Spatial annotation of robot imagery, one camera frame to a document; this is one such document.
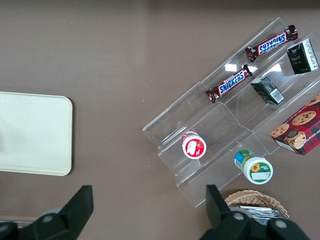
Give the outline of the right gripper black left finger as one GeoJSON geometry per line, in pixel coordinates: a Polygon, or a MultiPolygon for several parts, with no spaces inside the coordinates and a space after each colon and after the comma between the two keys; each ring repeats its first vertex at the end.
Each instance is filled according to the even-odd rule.
{"type": "Polygon", "coordinates": [[[17,232],[18,240],[76,240],[94,211],[93,189],[82,186],[58,213],[47,213],[17,232]]]}

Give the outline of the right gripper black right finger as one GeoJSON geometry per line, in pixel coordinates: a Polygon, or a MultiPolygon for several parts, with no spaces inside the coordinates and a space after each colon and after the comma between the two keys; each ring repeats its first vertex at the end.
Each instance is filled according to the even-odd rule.
{"type": "Polygon", "coordinates": [[[308,240],[293,221],[273,218],[262,225],[248,214],[230,210],[216,185],[206,186],[206,212],[211,224],[202,240],[308,240]]]}

